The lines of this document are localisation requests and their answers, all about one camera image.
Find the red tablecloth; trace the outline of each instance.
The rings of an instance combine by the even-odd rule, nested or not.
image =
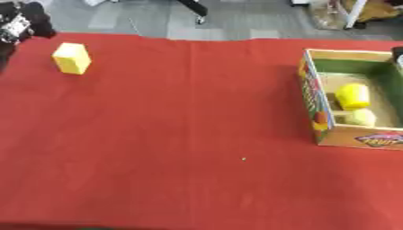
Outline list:
[[[62,41],[85,75],[57,70]],[[0,223],[403,229],[403,152],[315,146],[296,77],[305,48],[397,45],[28,41],[0,76]]]

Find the gray floor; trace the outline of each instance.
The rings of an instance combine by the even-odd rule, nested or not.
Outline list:
[[[403,22],[372,22],[365,30],[317,30],[307,10],[290,7],[287,0],[201,0],[210,9],[203,25],[196,25],[194,14],[175,0],[121,0],[96,7],[83,0],[41,1],[60,31],[128,33],[173,40],[403,40]]]

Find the cardboard box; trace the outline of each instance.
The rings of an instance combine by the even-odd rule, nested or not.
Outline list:
[[[403,150],[403,75],[391,52],[307,49],[302,94],[320,146]],[[345,124],[335,92],[349,83],[370,89],[374,128]]]

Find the yellow sponge block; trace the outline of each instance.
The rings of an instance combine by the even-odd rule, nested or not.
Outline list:
[[[83,44],[63,43],[52,56],[60,71],[66,74],[82,75],[91,64]]]
[[[336,92],[343,110],[352,111],[370,105],[370,91],[365,84],[346,84]]]

